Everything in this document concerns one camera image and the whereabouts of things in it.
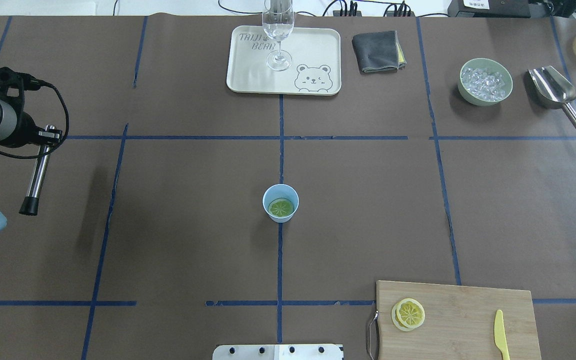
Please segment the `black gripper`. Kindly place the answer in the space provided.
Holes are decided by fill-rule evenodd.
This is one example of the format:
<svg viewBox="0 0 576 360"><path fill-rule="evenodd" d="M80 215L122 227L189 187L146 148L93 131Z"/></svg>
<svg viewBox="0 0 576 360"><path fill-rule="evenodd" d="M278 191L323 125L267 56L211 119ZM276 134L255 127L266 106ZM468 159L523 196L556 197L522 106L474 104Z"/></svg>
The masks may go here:
<svg viewBox="0 0 576 360"><path fill-rule="evenodd" d="M26 112L17 118L13 132L7 137L7 148L20 148L25 145L59 146L63 141L62 130L46 128L41 130L34 119Z"/></svg>

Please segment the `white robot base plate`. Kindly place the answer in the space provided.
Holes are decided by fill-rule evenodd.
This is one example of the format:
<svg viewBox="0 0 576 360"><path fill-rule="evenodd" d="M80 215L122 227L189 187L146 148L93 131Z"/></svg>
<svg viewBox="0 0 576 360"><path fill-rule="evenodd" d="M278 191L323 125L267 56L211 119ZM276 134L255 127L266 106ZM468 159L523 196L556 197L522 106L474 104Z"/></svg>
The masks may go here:
<svg viewBox="0 0 576 360"><path fill-rule="evenodd" d="M217 346L213 360L343 360L342 345L304 344L223 344Z"/></svg>

